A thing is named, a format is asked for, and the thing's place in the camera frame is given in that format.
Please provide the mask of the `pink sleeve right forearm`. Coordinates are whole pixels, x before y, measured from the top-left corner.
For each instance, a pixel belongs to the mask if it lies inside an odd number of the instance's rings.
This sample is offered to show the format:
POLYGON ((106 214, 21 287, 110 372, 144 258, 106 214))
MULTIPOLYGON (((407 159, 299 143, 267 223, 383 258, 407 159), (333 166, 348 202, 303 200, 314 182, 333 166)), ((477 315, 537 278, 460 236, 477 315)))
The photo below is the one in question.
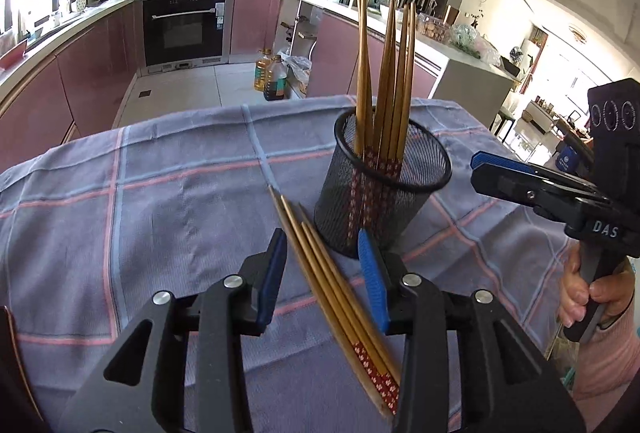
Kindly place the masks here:
POLYGON ((639 337, 632 303, 608 327, 599 323, 579 349, 573 398, 589 432, 639 430, 639 337))

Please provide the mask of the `right hand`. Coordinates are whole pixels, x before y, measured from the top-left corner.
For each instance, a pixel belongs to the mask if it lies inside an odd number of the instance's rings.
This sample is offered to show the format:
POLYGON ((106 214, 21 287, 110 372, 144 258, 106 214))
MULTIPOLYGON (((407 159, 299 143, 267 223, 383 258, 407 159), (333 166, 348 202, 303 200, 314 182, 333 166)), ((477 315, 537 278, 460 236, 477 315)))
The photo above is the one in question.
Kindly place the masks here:
POLYGON ((593 301, 604 306, 600 326, 608 327, 626 312, 634 298, 634 272, 625 261, 612 275, 586 283, 579 274, 581 266, 579 245, 574 243, 560 281, 559 319, 566 327, 580 323, 586 316, 587 303, 593 301))

